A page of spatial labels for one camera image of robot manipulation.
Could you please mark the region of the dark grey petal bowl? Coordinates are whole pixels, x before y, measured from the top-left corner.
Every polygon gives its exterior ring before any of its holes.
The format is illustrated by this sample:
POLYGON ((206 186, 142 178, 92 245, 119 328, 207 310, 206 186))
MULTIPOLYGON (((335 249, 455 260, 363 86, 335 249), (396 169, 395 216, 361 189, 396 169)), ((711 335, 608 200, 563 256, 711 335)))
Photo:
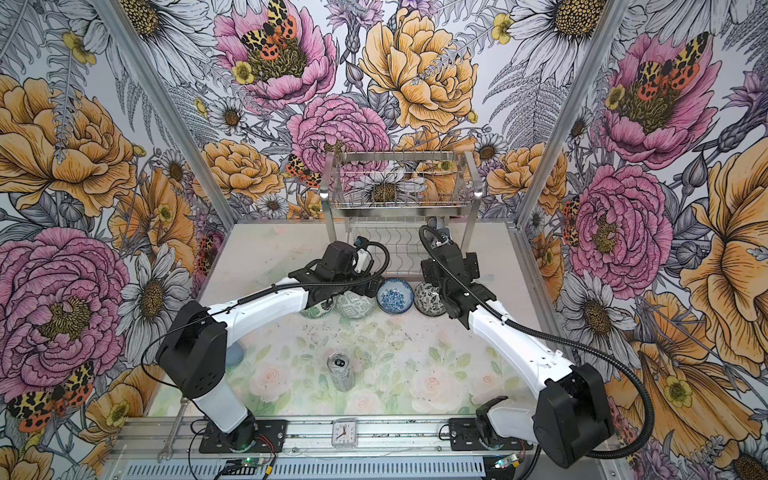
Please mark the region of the dark grey petal bowl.
POLYGON ((441 235, 447 237, 450 236, 450 229, 448 228, 444 217, 431 217, 428 221, 428 224, 441 235))

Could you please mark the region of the blue floral bowl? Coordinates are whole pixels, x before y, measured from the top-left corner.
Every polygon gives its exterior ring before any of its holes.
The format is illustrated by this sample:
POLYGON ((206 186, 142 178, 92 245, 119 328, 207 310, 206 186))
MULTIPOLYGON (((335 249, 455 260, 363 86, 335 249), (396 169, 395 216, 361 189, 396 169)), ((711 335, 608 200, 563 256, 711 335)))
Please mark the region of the blue floral bowl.
POLYGON ((390 315, 400 315, 413 306, 414 291, 406 281, 390 278, 380 286, 376 299, 381 310, 390 315))

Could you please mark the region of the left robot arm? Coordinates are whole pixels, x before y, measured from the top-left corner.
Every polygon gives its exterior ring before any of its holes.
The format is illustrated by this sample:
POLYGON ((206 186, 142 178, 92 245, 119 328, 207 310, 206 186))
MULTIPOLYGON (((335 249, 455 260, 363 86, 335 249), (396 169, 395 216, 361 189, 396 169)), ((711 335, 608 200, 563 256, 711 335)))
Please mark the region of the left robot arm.
POLYGON ((162 337, 155 361, 221 433, 254 434, 255 417, 225 378, 228 352, 253 331, 345 292, 374 296, 390 263, 379 242, 334 241, 321 258, 263 290, 209 307, 190 301, 162 337))

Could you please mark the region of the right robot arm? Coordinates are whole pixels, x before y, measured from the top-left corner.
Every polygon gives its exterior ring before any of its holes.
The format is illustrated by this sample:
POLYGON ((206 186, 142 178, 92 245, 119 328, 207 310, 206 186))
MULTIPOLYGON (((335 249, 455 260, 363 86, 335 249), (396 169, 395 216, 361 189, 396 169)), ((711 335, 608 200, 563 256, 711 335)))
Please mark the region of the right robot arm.
POLYGON ((525 440, 568 468, 607 440, 613 428, 597 371, 575 366, 543 343, 540 332, 514 322, 497 297, 478 283, 474 253, 463 254, 451 241, 427 252, 423 277, 438 288, 448 316, 512 365, 536 402, 520 406, 500 395, 478 407, 475 424, 483 444, 498 447, 507 438, 525 440))

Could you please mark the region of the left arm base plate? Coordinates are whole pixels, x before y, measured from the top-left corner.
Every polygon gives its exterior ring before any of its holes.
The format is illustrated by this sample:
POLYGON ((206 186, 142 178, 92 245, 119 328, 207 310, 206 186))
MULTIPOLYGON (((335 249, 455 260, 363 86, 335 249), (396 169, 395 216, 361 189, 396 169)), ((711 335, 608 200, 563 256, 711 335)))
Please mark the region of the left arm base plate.
POLYGON ((226 433, 209 421, 198 449, 203 454, 280 453, 287 427, 287 420, 247 418, 226 433))

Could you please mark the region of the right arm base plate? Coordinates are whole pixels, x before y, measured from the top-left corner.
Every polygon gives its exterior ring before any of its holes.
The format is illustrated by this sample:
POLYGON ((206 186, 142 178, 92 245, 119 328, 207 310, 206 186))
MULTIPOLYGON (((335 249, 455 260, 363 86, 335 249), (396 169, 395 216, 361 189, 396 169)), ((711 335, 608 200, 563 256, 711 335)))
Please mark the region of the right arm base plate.
POLYGON ((447 421, 447 441, 452 451, 532 451, 534 444, 514 437, 492 435, 475 418, 454 417, 447 421))

